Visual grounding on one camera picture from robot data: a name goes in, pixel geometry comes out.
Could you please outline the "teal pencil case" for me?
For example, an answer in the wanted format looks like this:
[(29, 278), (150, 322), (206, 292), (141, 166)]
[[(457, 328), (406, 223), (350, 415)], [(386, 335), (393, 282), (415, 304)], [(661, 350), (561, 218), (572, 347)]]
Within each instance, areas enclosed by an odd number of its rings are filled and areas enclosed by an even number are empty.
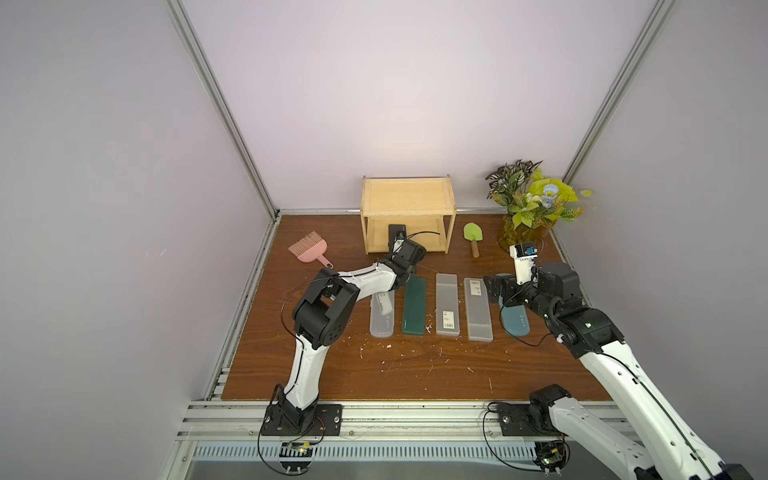
[(524, 305), (500, 305), (500, 319), (503, 329), (513, 337), (525, 337), (530, 331), (527, 309)]

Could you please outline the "frosted pencil case small label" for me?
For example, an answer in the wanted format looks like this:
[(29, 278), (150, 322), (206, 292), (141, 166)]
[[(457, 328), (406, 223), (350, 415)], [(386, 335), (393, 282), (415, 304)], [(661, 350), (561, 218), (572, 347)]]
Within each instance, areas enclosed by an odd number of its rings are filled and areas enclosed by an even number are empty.
[(480, 278), (465, 278), (464, 292), (468, 339), (491, 342), (493, 340), (492, 320), (484, 281)]

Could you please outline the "translucent rounded pencil case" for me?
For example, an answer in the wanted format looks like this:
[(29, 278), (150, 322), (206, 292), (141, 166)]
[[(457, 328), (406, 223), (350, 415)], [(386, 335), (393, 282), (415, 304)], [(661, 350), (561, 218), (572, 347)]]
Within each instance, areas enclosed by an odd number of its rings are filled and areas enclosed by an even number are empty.
[(395, 292), (381, 292), (371, 296), (370, 334), (375, 338), (389, 338), (395, 327)]

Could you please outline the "frosted pencil case with barcode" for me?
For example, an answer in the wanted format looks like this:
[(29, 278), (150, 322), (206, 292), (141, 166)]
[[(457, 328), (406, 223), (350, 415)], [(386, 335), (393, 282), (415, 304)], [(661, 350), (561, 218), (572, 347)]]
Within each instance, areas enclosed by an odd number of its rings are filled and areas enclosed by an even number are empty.
[(436, 330), (438, 335), (457, 337), (460, 333), (458, 277), (436, 274)]

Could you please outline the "dark green pencil case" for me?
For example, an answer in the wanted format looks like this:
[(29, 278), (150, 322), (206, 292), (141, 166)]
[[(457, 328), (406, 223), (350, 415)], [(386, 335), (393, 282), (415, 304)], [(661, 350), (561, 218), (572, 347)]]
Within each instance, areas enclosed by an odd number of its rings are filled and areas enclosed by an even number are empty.
[(402, 333), (423, 336), (426, 319), (427, 281), (423, 277), (412, 276), (405, 286), (402, 317)]

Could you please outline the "dark grey pencil case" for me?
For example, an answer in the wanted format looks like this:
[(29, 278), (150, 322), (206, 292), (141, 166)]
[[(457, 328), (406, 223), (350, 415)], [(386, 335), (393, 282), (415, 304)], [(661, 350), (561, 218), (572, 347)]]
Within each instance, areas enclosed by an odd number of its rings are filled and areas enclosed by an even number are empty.
[(388, 235), (394, 238), (405, 238), (407, 236), (406, 226), (403, 224), (390, 224), (388, 226)]

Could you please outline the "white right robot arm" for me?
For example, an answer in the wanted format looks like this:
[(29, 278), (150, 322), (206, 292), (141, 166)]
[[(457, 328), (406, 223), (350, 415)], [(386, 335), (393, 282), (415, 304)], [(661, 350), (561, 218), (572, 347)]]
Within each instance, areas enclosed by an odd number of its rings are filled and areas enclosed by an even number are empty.
[(490, 403), (539, 435), (580, 443), (622, 479), (748, 479), (747, 469), (725, 462), (690, 428), (635, 358), (618, 327), (586, 304), (578, 275), (565, 264), (546, 264), (523, 282), (513, 275), (483, 279), (502, 307), (526, 307), (552, 337), (579, 360), (610, 395), (637, 441), (595, 417), (565, 388), (553, 384), (529, 396), (526, 407)]

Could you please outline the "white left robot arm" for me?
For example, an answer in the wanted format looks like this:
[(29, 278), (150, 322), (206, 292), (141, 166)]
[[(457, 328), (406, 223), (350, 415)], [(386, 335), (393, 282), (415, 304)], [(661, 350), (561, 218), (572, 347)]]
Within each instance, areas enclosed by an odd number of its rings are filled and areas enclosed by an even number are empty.
[(426, 249), (403, 239), (368, 267), (337, 272), (325, 267), (309, 282), (292, 310), (295, 354), (287, 384), (276, 391), (270, 418), (304, 431), (315, 418), (319, 382), (330, 346), (346, 329), (358, 301), (405, 286)]

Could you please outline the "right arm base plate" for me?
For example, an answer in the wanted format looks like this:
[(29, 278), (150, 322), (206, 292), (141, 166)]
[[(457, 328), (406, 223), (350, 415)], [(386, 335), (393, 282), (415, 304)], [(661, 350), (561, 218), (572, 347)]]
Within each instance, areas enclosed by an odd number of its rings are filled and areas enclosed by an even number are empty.
[(565, 432), (558, 430), (550, 418), (548, 405), (537, 403), (512, 404), (497, 402), (490, 406), (497, 417), (501, 434), (505, 437), (555, 437)]

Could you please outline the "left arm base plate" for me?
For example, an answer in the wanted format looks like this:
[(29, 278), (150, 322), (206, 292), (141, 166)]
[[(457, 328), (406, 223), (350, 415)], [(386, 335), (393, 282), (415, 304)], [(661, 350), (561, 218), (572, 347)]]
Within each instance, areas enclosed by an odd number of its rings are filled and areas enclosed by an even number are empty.
[(343, 419), (341, 404), (321, 403), (298, 410), (290, 403), (270, 405), (260, 434), (263, 436), (339, 436)]

